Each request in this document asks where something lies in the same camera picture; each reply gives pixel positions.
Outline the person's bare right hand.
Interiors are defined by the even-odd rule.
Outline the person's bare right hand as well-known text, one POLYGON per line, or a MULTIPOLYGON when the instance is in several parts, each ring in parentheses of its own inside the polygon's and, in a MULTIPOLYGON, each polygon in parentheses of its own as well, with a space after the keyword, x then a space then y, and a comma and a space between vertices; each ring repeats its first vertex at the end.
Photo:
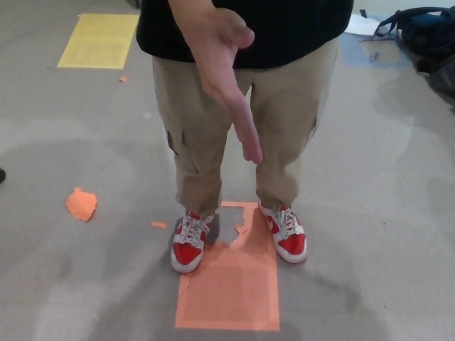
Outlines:
POLYGON ((240 90, 233 64, 238 50, 252 45, 254 32, 230 9, 212 1, 170 1, 171 12, 191 50, 203 89, 230 115, 247 161, 262 161, 252 112, 240 90))

